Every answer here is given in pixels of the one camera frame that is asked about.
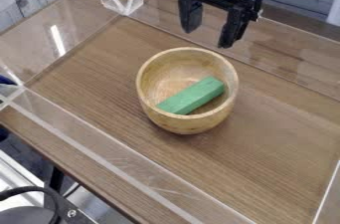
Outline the green rectangular block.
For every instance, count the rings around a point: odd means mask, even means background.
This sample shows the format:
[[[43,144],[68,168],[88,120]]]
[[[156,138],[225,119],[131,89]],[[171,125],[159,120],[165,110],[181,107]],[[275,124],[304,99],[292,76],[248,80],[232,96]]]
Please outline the green rectangular block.
[[[215,77],[207,77],[160,102],[157,108],[164,112],[185,115],[204,106],[223,93],[223,81]]]

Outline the brown wooden bowl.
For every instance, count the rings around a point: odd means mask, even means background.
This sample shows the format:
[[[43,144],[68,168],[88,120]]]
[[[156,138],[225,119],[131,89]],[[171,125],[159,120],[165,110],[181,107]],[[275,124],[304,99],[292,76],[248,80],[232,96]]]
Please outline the brown wooden bowl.
[[[224,84],[224,93],[192,113],[164,112],[157,104],[207,77]],[[211,130],[229,116],[239,91],[236,69],[224,56],[195,47],[168,49],[141,65],[136,77],[137,95],[151,121],[177,134]]]

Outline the black table leg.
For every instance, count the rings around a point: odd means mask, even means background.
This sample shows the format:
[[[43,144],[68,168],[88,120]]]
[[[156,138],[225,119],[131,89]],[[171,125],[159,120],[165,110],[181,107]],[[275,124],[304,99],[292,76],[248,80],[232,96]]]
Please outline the black table leg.
[[[56,191],[61,192],[65,174],[55,167],[51,174],[49,187]]]

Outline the clear acrylic tray wall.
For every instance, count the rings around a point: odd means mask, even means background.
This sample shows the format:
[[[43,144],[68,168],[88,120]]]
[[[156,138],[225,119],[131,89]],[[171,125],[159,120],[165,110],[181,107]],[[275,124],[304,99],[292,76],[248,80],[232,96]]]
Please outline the clear acrylic tray wall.
[[[0,34],[0,124],[141,224],[340,224],[340,42],[264,19],[220,49],[223,20],[207,8],[188,34],[176,0],[59,0]],[[196,134],[151,121],[136,88],[181,47],[239,76]]]

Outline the black metal bracket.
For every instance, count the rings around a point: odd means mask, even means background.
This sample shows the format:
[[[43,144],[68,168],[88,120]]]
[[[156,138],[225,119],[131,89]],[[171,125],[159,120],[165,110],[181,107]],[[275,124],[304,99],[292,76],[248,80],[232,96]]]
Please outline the black metal bracket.
[[[44,208],[52,212],[48,224],[99,224],[53,189],[44,189]]]

